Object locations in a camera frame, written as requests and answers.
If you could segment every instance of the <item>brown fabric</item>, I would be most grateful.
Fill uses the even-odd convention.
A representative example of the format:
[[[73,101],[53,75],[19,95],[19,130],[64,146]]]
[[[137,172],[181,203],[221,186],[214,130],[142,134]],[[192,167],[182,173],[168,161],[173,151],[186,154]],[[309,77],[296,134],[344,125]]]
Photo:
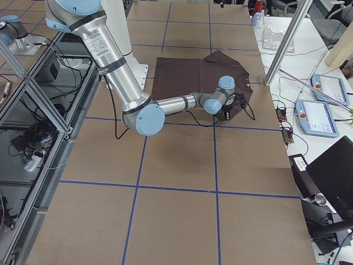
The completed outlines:
[[[152,99],[187,95],[192,92],[212,93],[222,76],[232,76],[236,82],[235,92],[245,95],[247,102],[253,94],[249,83],[249,73],[236,60],[220,51],[215,51],[203,59],[157,58],[154,74]],[[231,111],[234,117],[242,109],[235,106]]]

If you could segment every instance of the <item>white desk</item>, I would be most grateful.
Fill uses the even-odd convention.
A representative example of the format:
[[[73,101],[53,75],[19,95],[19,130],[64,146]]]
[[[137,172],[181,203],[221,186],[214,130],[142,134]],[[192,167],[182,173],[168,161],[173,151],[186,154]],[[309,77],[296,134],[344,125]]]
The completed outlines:
[[[279,30],[279,31],[284,31],[287,29],[290,23],[290,20],[291,18],[268,17],[266,23],[267,23],[267,27],[275,28],[276,30]],[[269,55],[269,54],[274,54],[275,51],[272,51],[269,49],[263,49],[262,48],[263,42],[261,40],[258,40],[258,46],[261,52],[261,58],[262,58],[263,64],[265,66],[265,71],[267,71],[268,68],[266,67],[270,67],[271,62],[275,56],[275,55]],[[321,48],[317,51],[308,53],[306,55],[289,56],[290,53],[288,53],[281,64],[281,68],[284,71],[292,74],[297,78],[300,78],[300,79],[311,78],[313,74],[312,70],[317,65],[321,55],[325,52],[326,47],[324,47],[325,45],[310,19],[306,18],[303,20],[294,38],[294,46],[295,46],[294,55],[305,54],[309,51],[314,51],[316,49]],[[326,66],[324,59],[319,64],[315,73],[326,73],[333,69]],[[345,86],[347,88],[347,92],[353,92],[352,88],[349,86],[347,80],[344,78],[343,74],[339,69],[333,70],[332,72],[329,73],[329,75],[341,77],[344,80]],[[280,96],[280,95],[293,102],[295,102],[298,97],[300,99],[316,100],[316,98],[314,97],[314,94],[308,88],[306,87],[303,88],[303,86],[298,82],[282,78],[280,80],[280,85],[281,85],[280,87],[279,78],[282,76],[287,77],[282,73],[277,73],[275,76],[275,79],[270,85],[271,93],[273,94],[272,96],[273,100],[277,100],[278,99],[277,96]],[[286,99],[283,99],[280,97],[279,100],[283,101],[286,104],[287,108],[294,107],[294,104]],[[352,104],[353,97],[349,96],[349,100],[351,102],[349,107],[353,108],[353,104]],[[334,119],[348,119],[350,117],[350,114],[340,107],[330,105],[330,109]],[[289,122],[293,125],[294,133],[304,138],[305,141],[308,143],[309,149],[307,154],[305,155],[305,158],[308,163],[311,163],[313,160],[315,160],[320,154],[322,154],[326,149],[328,149],[331,145],[333,145],[336,141],[338,141],[342,136],[347,135],[351,140],[353,140],[353,127],[350,125],[349,121],[336,122],[340,136],[337,138],[331,139],[327,137],[305,135],[298,124],[297,117],[293,115],[293,109],[287,110],[287,118]],[[307,150],[306,144],[297,136],[294,136],[293,139],[295,143],[288,146],[287,154],[288,155],[294,155],[298,153],[304,154]],[[319,253],[319,249],[317,248],[315,243],[313,243],[313,248],[316,254]],[[318,262],[326,263],[328,258],[330,258],[329,255],[326,255],[326,256],[317,255]],[[338,261],[339,260],[353,262],[353,247],[344,247],[338,258]]]

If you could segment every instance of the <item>light blue joint cap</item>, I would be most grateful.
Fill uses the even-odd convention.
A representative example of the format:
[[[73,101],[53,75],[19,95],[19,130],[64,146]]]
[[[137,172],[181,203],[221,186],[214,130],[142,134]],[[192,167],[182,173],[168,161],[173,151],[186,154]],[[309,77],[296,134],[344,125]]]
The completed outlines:
[[[55,30],[62,31],[62,32],[67,32],[67,33],[71,32],[71,30],[68,28],[67,25],[52,21],[47,18],[45,18],[45,19],[46,19],[46,25],[48,26],[48,28],[55,29]]]
[[[21,22],[19,17],[17,17],[16,15],[6,15],[2,17],[1,20],[4,22]]]
[[[0,34],[0,40],[5,44],[5,46],[9,46],[12,43],[12,39],[4,34]]]
[[[91,15],[100,8],[101,0],[56,0],[57,4],[75,15]]]
[[[218,82],[218,86],[223,89],[233,89],[236,87],[234,78],[231,76],[222,76]]]
[[[155,135],[164,125],[165,114],[157,104],[150,104],[140,110],[136,118],[136,130],[142,135]]]
[[[222,108],[221,102],[213,98],[206,100],[204,103],[204,110],[207,113],[212,115],[215,115],[217,112],[219,112],[221,108]]]

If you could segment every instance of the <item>robotic arm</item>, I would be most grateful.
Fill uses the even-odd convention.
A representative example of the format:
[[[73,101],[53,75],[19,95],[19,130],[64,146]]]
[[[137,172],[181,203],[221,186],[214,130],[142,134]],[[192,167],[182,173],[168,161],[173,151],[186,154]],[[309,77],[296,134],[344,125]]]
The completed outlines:
[[[0,18],[0,40],[6,46],[15,41],[18,48],[22,51],[34,47],[31,36],[24,28],[21,20],[15,15],[6,15]]]
[[[234,101],[234,79],[224,76],[212,94],[192,93],[187,96],[152,101],[141,90],[119,47],[106,26],[106,13],[101,0],[46,0],[49,28],[71,32],[84,42],[98,66],[98,71],[113,86],[122,102],[125,125],[141,135],[154,135],[164,124],[165,116],[202,107],[210,114]]]

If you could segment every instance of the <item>black monitor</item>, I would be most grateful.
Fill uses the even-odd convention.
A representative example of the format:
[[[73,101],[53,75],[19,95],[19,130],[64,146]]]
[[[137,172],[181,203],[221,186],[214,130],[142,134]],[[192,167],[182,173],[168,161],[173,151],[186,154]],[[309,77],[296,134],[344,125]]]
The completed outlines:
[[[306,169],[341,218],[353,220],[353,142],[343,136]]]

